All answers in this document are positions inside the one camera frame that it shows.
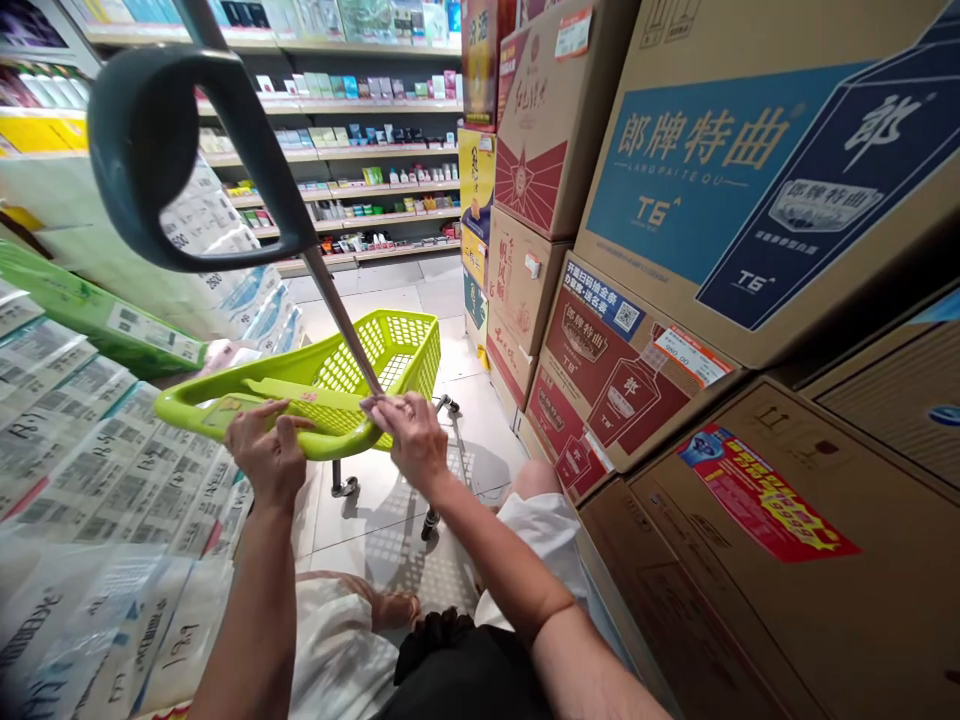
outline price label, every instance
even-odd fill
[[[733,368],[680,330],[670,327],[654,343],[667,357],[689,372],[702,388],[709,387]]]
[[[585,54],[590,46],[590,21],[592,19],[593,8],[588,7],[561,20],[553,56],[563,60]]]

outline green shopping basket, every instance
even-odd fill
[[[388,395],[416,391],[430,397],[440,367],[440,325],[434,315],[375,310],[354,323]],[[268,399],[290,399],[288,414],[316,424],[299,433],[310,460],[338,460],[370,448],[390,450],[360,400],[370,388],[341,334],[301,350],[189,380],[157,399],[157,415],[176,427],[223,441],[238,412]]]

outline hand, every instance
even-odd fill
[[[307,418],[280,415],[276,426],[268,431],[270,419],[289,404],[289,400],[268,400],[250,412],[237,413],[227,428],[224,444],[250,478],[256,505],[279,508],[292,517],[297,492],[307,477],[307,458],[297,442],[297,428],[315,426]]]
[[[380,395],[366,398],[360,407],[377,427],[393,436],[390,457],[428,501],[445,484],[456,482],[447,467],[447,434],[423,396],[413,392],[402,397]]]

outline green package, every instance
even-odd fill
[[[207,344],[39,255],[0,240],[0,277],[141,380],[203,367]]]

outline gray handle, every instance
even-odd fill
[[[160,212],[193,172],[199,137],[194,86],[204,89],[280,229],[269,247],[228,255],[183,252]],[[114,57],[93,86],[90,158],[107,213],[134,252],[179,272],[240,270],[316,247],[317,233],[290,166],[240,58],[193,45],[158,45]]]

